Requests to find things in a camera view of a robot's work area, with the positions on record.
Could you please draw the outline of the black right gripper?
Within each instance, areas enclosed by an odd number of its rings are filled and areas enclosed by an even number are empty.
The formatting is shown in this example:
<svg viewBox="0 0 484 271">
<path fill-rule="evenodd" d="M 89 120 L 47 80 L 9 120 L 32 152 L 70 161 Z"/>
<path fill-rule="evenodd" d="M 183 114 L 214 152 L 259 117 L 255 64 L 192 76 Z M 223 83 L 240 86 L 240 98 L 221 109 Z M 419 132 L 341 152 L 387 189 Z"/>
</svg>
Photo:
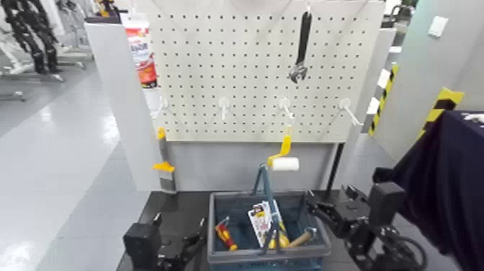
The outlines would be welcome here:
<svg viewBox="0 0 484 271">
<path fill-rule="evenodd" d="M 366 218 L 370 210 L 369 205 L 365 202 L 365 194 L 353 185 L 344 188 L 343 202 L 337 203 L 336 206 L 333 203 L 319 201 L 312 190 L 307 191 L 308 212 L 322 222 L 334 222 L 334 207 L 336 222 L 333 233 L 340 239 L 345 239 L 349 235 L 351 227 L 359 219 Z"/>
</svg>

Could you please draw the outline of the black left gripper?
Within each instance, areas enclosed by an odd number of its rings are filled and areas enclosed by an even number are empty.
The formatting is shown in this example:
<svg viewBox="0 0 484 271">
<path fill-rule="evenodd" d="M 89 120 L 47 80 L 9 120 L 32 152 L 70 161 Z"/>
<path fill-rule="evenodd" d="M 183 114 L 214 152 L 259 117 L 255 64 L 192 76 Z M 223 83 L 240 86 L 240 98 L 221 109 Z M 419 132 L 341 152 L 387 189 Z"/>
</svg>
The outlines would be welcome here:
<svg viewBox="0 0 484 271">
<path fill-rule="evenodd" d="M 153 218 L 153 224 L 161 224 L 161 213 Z M 158 253 L 158 269 L 162 271 L 182 271 L 190 260 L 190 249 L 201 245 L 206 241 L 207 223 L 206 218 L 200 220 L 197 231 L 182 239 L 172 239 L 164 244 Z"/>
</svg>

